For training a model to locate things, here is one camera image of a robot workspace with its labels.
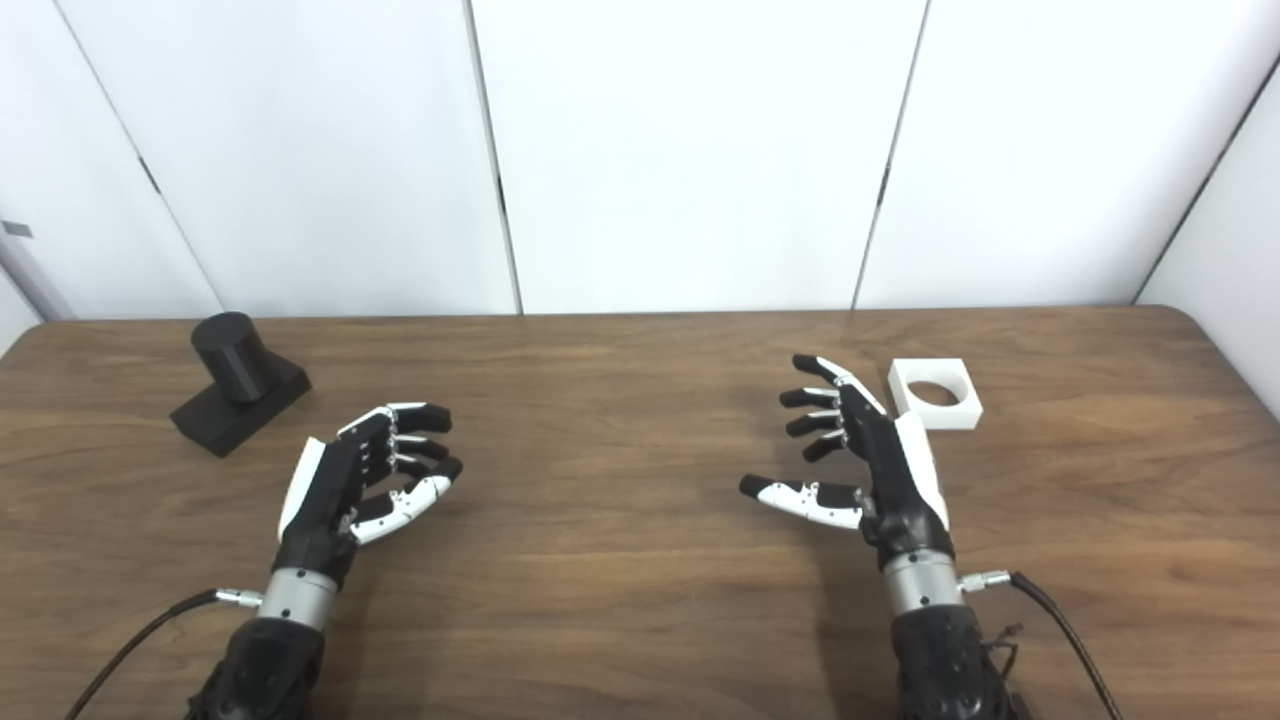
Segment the white and black right hand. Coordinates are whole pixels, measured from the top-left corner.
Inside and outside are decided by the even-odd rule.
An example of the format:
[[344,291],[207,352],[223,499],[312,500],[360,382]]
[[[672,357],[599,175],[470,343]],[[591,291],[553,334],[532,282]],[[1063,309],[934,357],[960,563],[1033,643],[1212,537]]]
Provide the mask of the white and black right hand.
[[920,553],[954,560],[948,510],[920,418],[915,413],[891,416],[850,370],[826,357],[795,354],[792,365],[827,384],[780,395],[782,406],[809,410],[785,427],[791,437],[815,436],[803,459],[818,462],[832,454],[851,454],[865,464],[870,484],[863,488],[748,474],[739,483],[740,492],[808,521],[859,532],[876,550],[879,568]]

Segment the white and black left hand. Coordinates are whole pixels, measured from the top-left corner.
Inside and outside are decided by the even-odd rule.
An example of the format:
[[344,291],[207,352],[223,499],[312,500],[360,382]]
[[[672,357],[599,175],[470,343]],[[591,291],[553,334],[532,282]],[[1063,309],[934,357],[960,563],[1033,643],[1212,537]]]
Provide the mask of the white and black left hand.
[[361,547],[424,515],[460,479],[463,464],[436,441],[451,410],[385,404],[330,441],[307,438],[278,525],[273,570],[325,577],[342,588]]

